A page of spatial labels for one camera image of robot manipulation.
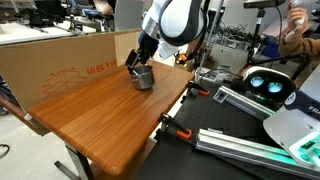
gray cup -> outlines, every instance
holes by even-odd
[[[134,68],[131,73],[133,86],[136,89],[149,89],[154,84],[154,75],[152,66],[142,65]]]

wooden table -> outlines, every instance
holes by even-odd
[[[30,107],[30,114],[111,175],[120,174],[185,90],[192,73],[155,61],[155,84],[136,90],[126,66]]]

metal table leg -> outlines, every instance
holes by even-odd
[[[73,164],[76,166],[79,177],[81,180],[94,180],[93,173],[91,171],[91,167],[87,158],[78,152],[74,147],[66,143],[66,148],[68,150],[69,155],[73,161]],[[75,180],[79,179],[74,173],[72,173],[68,168],[66,168],[59,161],[55,163],[55,165],[70,179]]]

person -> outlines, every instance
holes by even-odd
[[[117,0],[93,0],[96,8],[103,15],[113,14],[116,9]]]
[[[303,33],[309,28],[308,13],[304,8],[291,8],[292,2],[288,4],[288,17],[287,24],[292,34],[289,32],[288,36],[283,38],[279,43],[279,54],[287,56],[292,53],[305,52],[310,55],[312,61],[308,67],[298,76],[296,84],[301,85],[317,67],[320,61],[320,39],[311,39],[303,37]],[[298,27],[294,22],[300,18],[304,18],[304,23]]]

hand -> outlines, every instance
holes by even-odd
[[[298,29],[296,29],[295,34],[296,35],[302,35],[306,28],[306,24],[308,22],[308,14],[307,11],[304,8],[291,8],[292,2],[288,4],[288,27],[290,30],[295,30],[297,25],[294,24],[294,22],[298,19],[304,18],[303,24],[299,25]]]

